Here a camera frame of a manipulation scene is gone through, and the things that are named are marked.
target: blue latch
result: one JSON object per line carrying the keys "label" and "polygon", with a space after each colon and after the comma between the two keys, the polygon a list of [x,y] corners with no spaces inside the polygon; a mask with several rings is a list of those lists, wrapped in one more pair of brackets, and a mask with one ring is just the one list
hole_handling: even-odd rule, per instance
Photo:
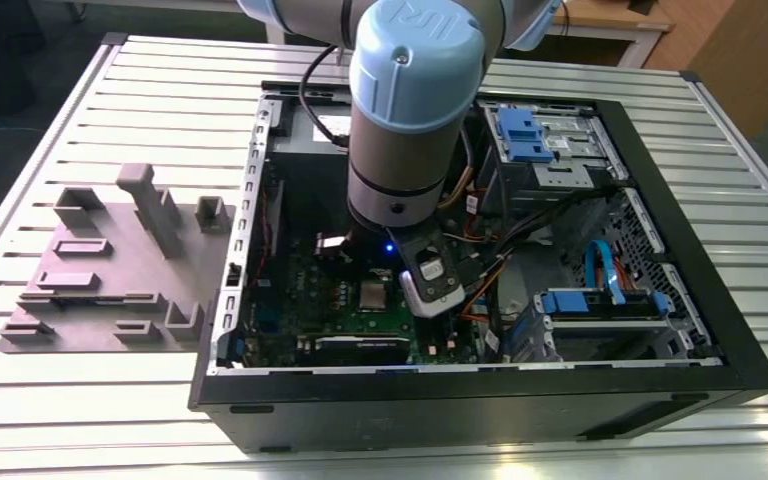
{"label": "blue latch", "polygon": [[549,292],[542,294],[545,313],[589,313],[589,302],[583,292]]}
{"label": "blue latch", "polygon": [[511,162],[550,163],[554,152],[545,147],[545,128],[535,123],[533,111],[519,108],[501,108],[499,126],[509,145]]}

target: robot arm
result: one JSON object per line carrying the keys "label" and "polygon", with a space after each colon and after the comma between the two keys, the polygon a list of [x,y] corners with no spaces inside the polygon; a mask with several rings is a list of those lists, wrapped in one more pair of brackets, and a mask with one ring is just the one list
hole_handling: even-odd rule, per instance
{"label": "robot arm", "polygon": [[535,48],[562,0],[238,1],[251,17],[355,50],[350,204],[383,227],[419,224],[497,52]]}

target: dark floor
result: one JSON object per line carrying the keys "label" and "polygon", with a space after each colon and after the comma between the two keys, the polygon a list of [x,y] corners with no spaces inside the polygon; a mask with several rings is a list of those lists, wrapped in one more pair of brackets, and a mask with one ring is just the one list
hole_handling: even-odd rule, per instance
{"label": "dark floor", "polygon": [[[87,22],[70,21],[63,4],[32,1],[48,47],[23,57],[38,102],[23,113],[0,117],[0,127],[46,129],[110,31],[215,40],[264,41],[263,26],[244,15],[91,5]],[[31,157],[42,133],[0,131],[0,203]],[[768,164],[768,129],[753,142]]]}

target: black cable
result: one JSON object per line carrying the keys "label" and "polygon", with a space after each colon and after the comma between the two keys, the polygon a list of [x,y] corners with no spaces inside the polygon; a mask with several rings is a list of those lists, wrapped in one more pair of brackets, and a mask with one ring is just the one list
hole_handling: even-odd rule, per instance
{"label": "black cable", "polygon": [[497,141],[494,137],[491,138],[491,147],[489,149],[489,154],[494,156],[494,163],[497,163],[497,183],[501,187],[501,209],[503,211],[503,231],[509,230],[509,225],[511,223],[511,216],[509,211],[509,185],[506,183],[506,173],[503,172],[503,159],[501,158],[499,149],[497,148]]}
{"label": "black cable", "polygon": [[467,154],[467,166],[474,167],[477,164],[475,158],[474,158],[474,146],[471,145],[471,142],[470,142],[470,136],[467,134],[467,126],[466,125],[462,125],[461,134],[462,134],[462,145],[465,145],[465,153]]}
{"label": "black cable", "polygon": [[501,315],[501,298],[499,298],[499,279],[494,281],[486,291],[486,306],[489,307],[489,328],[499,340],[497,351],[491,349],[493,354],[489,356],[491,363],[503,361],[503,345],[506,328],[503,326],[503,315]]}
{"label": "black cable", "polygon": [[[479,100],[474,100],[474,109],[482,115],[485,111],[482,105],[479,105]],[[510,209],[509,209],[509,184],[506,183],[506,172],[503,171],[503,154],[497,144],[497,139],[494,138],[494,131],[491,126],[486,125],[489,133],[489,142],[491,146],[489,147],[489,155],[494,156],[494,162],[497,164],[497,181],[501,187],[501,210],[503,213],[503,231],[509,230],[509,225],[511,223]]]}
{"label": "black cable", "polygon": [[550,208],[521,220],[509,233],[501,237],[494,248],[494,256],[497,257],[503,251],[509,250],[509,247],[518,243],[519,239],[526,240],[533,233],[550,225],[573,206],[586,200],[610,197],[615,195],[618,191],[619,187],[611,186],[587,192],[574,193],[559,200]]}
{"label": "black cable", "polygon": [[346,48],[355,48],[352,43],[352,32],[351,32],[351,23],[352,23],[352,8],[354,8],[354,0],[343,0],[343,11],[340,12],[340,29],[343,34],[343,43],[346,44]]}
{"label": "black cable", "polygon": [[326,124],[322,123],[319,116],[314,113],[314,109],[311,108],[310,103],[307,101],[307,84],[310,83],[310,77],[314,76],[314,72],[316,71],[316,68],[319,67],[319,65],[322,65],[322,62],[324,62],[326,58],[328,58],[328,55],[331,55],[336,49],[338,49],[338,46],[331,45],[319,54],[319,56],[316,57],[316,60],[314,60],[314,63],[310,64],[307,72],[304,72],[304,76],[302,77],[302,85],[299,86],[299,100],[302,102],[302,107],[304,108],[304,111],[307,112],[307,115],[310,116],[310,119],[314,122],[314,125],[316,125],[316,128],[319,129],[322,134],[326,136],[326,138],[338,147],[348,148],[348,136],[334,135],[334,133],[331,132],[331,130],[328,129]]}
{"label": "black cable", "polygon": [[569,4],[566,3],[566,0],[562,0],[562,9],[565,10],[566,14],[566,20],[562,27],[562,36],[567,37],[569,32],[571,32],[571,11],[569,10]]}

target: black plastic trim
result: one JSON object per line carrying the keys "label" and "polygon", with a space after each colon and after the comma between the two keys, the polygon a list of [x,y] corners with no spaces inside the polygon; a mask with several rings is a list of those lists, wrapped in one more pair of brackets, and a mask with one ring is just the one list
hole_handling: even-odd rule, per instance
{"label": "black plastic trim", "polygon": [[690,83],[703,83],[702,77],[693,70],[681,70],[678,74],[681,75],[681,78],[683,78]]}
{"label": "black plastic trim", "polygon": [[362,173],[358,171],[358,169],[355,168],[355,164],[352,162],[348,162],[348,164],[351,165],[352,168],[352,172],[355,172],[355,175],[358,175],[358,178],[360,179],[360,181],[364,183],[364,185],[367,187],[370,187],[372,190],[375,190],[376,192],[383,193],[384,195],[390,195],[391,197],[401,197],[401,198],[409,198],[409,197],[418,197],[429,192],[431,192],[435,188],[438,188],[438,186],[443,183],[443,181],[447,179],[446,176],[443,176],[441,178],[441,180],[438,180],[435,183],[433,183],[429,187],[421,188],[419,190],[392,190],[387,187],[383,187],[380,185],[376,185],[375,183],[372,183],[367,177],[364,177],[362,175]]}
{"label": "black plastic trim", "polygon": [[122,46],[130,40],[130,34],[123,32],[108,32],[103,37],[103,45]]}

